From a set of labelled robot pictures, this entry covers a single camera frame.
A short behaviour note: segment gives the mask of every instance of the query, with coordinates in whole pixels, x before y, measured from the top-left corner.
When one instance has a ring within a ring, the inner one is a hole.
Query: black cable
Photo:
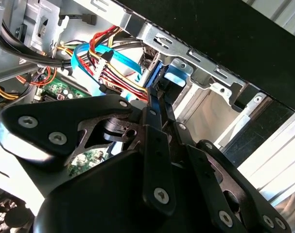
[[[127,50],[127,49],[136,49],[136,48],[142,48],[141,42],[135,42],[131,44],[125,44],[125,45],[118,45],[113,46],[112,49],[115,51],[121,51],[121,50]]]
[[[40,76],[40,72],[34,74],[32,76],[32,82],[35,82],[39,76]],[[16,99],[16,100],[12,100],[12,101],[9,101],[9,102],[1,102],[0,103],[0,108],[7,108],[9,106],[12,106],[20,101],[22,101],[23,99],[25,99],[29,94],[31,94],[31,92],[36,88],[36,86],[34,85],[30,85],[30,83],[28,83],[26,89],[20,94],[20,96]]]
[[[68,16],[69,19],[82,19],[82,15],[60,15],[60,20],[65,19],[66,16]]]
[[[86,41],[83,41],[83,40],[71,40],[71,41],[68,41],[66,43],[64,43],[64,45],[67,45],[69,43],[73,43],[73,42],[79,42],[80,44],[85,44],[87,43]]]

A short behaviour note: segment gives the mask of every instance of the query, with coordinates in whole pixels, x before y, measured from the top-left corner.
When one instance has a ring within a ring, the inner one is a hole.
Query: black panel
[[[178,204],[167,220],[144,207],[142,176],[143,158],[135,152],[113,157],[56,188],[40,208],[34,233],[217,232],[199,186],[189,191],[195,176],[173,166]]]
[[[295,37],[241,0],[119,0],[295,109]]]
[[[239,167],[294,112],[273,101],[254,120],[250,121],[222,151],[235,167]]]

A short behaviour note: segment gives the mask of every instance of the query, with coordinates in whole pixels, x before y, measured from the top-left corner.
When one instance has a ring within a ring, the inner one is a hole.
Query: silver metal chassis
[[[131,33],[131,21],[140,17],[145,20],[137,38],[144,44],[156,49],[159,53],[169,57],[179,57],[194,65],[195,68],[201,69],[217,80],[213,85],[208,86],[211,90],[219,93],[227,100],[232,95],[230,90],[234,83],[241,85],[241,90],[245,87],[245,82],[236,77],[227,70],[218,66],[215,62],[207,57],[202,56],[193,48],[176,38],[169,32],[161,29],[139,15],[132,15],[126,11],[125,7],[113,0],[74,0],[83,7],[89,9],[108,22],[121,27],[126,32]]]

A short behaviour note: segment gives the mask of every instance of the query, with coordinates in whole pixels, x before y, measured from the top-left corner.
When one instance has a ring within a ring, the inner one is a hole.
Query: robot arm
[[[66,174],[73,156],[114,141],[120,154]],[[35,233],[291,232],[211,142],[194,143],[153,89],[143,109],[107,95],[4,110],[0,188],[26,201]]]

